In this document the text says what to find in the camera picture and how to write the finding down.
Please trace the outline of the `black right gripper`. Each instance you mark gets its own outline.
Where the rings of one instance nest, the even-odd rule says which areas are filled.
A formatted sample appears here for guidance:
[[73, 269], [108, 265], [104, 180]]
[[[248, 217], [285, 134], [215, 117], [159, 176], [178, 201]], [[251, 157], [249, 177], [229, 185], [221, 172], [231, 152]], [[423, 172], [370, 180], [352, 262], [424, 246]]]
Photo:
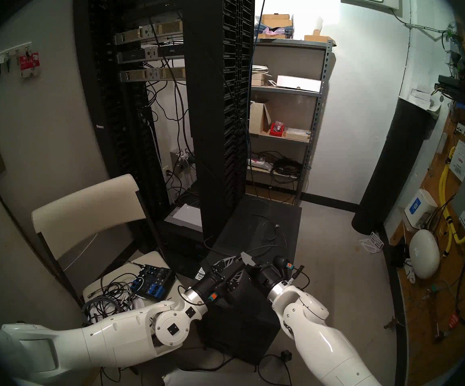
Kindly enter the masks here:
[[248, 274], [254, 287], [264, 297], [268, 297], [280, 282], [287, 284], [287, 260], [273, 260], [272, 263], [257, 265], [246, 252], [241, 252], [241, 259], [248, 266]]

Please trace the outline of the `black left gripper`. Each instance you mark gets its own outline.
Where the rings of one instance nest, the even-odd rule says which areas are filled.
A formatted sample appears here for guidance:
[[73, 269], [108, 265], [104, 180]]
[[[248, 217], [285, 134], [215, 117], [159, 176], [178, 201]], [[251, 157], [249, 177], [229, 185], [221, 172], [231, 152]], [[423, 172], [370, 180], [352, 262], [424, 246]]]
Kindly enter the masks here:
[[235, 305], [232, 292], [241, 286], [243, 275], [244, 261], [241, 256], [218, 260], [204, 277], [194, 284], [194, 292], [198, 295], [194, 305], [213, 304], [218, 299], [225, 299], [229, 305]]

